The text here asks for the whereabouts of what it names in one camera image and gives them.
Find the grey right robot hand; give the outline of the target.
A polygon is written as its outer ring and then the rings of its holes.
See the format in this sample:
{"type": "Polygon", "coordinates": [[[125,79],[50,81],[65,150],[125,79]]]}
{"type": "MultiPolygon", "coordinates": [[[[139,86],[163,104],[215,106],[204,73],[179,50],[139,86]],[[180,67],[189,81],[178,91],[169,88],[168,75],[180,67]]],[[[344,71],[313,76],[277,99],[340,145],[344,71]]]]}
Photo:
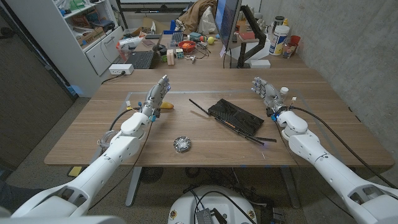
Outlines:
{"type": "Polygon", "coordinates": [[[268,117],[277,117],[283,111],[287,111],[288,107],[284,103],[289,92],[287,87],[283,86],[280,90],[278,90],[260,77],[255,77],[252,81],[252,84],[253,87],[251,90],[257,93],[263,100],[266,106],[266,114],[268,117]]]}

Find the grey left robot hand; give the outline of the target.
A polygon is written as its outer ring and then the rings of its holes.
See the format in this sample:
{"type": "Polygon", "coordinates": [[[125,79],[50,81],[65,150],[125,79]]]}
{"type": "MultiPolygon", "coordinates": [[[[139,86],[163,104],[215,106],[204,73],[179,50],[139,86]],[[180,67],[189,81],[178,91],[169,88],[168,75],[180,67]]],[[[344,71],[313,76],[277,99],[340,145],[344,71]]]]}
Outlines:
{"type": "Polygon", "coordinates": [[[164,75],[148,92],[141,106],[141,113],[148,117],[155,116],[160,117],[160,106],[165,95],[170,90],[169,78],[164,75]]]}

